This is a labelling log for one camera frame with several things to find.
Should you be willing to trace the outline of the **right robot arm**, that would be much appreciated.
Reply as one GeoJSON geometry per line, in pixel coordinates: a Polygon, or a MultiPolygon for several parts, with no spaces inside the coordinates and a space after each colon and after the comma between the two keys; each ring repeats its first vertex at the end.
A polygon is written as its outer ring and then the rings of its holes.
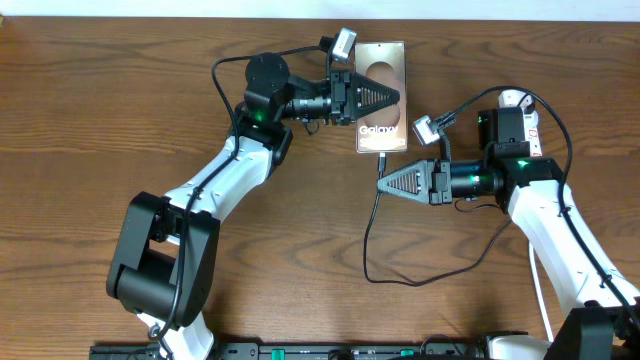
{"type": "Polygon", "coordinates": [[[519,333],[485,337],[488,359],[636,359],[639,291],[583,220],[566,173],[542,156],[529,105],[480,112],[478,161],[420,160],[381,177],[377,189],[428,204],[493,196],[527,237],[566,318],[551,340],[519,333]]]}

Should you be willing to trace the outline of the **Galaxy smartphone with bronze screen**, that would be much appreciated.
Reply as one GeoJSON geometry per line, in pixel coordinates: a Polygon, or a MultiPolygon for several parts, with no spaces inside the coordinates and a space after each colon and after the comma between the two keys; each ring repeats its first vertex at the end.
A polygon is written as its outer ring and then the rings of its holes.
{"type": "Polygon", "coordinates": [[[407,77],[403,41],[357,43],[355,71],[365,77],[358,88],[358,153],[408,149],[407,77]]]}

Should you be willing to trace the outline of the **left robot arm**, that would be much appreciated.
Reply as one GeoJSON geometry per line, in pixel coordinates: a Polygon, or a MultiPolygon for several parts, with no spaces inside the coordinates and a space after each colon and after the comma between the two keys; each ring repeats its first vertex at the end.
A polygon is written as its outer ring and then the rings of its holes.
{"type": "Polygon", "coordinates": [[[244,100],[220,153],[188,182],[130,202],[106,290],[148,327],[163,359],[205,359],[214,336],[202,309],[215,268],[220,227],[239,202],[284,161],[287,118],[349,125],[397,104],[398,90],[349,70],[320,81],[292,74],[284,53],[246,57],[244,100]]]}

